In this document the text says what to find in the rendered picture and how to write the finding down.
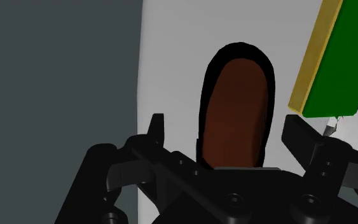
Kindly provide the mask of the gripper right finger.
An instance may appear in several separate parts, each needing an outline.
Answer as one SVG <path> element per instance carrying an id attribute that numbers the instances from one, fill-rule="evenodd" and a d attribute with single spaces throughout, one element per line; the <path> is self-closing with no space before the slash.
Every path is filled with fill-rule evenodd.
<path id="1" fill-rule="evenodd" d="M 298 115 L 287 115 L 282 142 L 304 168 L 289 212 L 293 218 L 358 218 L 358 207 L 338 196 L 340 188 L 358 194 L 358 151 L 320 135 Z"/>

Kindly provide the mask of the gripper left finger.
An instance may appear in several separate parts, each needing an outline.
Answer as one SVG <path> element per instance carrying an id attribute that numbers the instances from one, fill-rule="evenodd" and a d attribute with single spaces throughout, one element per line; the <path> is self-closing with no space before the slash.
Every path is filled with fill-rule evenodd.
<path id="1" fill-rule="evenodd" d="M 168 152 L 163 141 L 164 117 L 155 113 L 147 134 L 128 138 L 124 147 L 103 143 L 89 148 L 54 224 L 129 224 L 115 204 L 128 185 L 139 188 L 157 207 L 152 224 L 211 224 L 208 210 L 151 159 L 177 165 L 178 173 L 191 177 L 206 166 L 178 151 Z"/>

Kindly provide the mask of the small white and grey object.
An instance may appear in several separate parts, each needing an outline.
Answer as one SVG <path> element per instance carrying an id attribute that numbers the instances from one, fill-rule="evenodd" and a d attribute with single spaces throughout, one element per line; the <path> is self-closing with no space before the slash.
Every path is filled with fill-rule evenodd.
<path id="1" fill-rule="evenodd" d="M 331 117 L 326 124 L 323 136 L 329 137 L 334 134 L 337 131 L 338 122 L 342 119 L 342 116 Z"/>

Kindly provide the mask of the black and brown oval dish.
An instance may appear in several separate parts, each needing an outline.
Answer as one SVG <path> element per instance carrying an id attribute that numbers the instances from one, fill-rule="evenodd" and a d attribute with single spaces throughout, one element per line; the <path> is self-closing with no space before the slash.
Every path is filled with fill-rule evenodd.
<path id="1" fill-rule="evenodd" d="M 275 106 L 275 74 L 256 46 L 217 51 L 203 79 L 196 162 L 206 169 L 262 167 Z"/>

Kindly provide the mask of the green book with yellow pages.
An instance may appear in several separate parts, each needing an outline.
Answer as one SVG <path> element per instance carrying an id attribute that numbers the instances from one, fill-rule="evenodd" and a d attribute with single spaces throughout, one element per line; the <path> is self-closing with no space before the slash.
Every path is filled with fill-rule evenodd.
<path id="1" fill-rule="evenodd" d="M 358 0 L 322 0 L 288 104 L 305 118 L 358 110 Z"/>

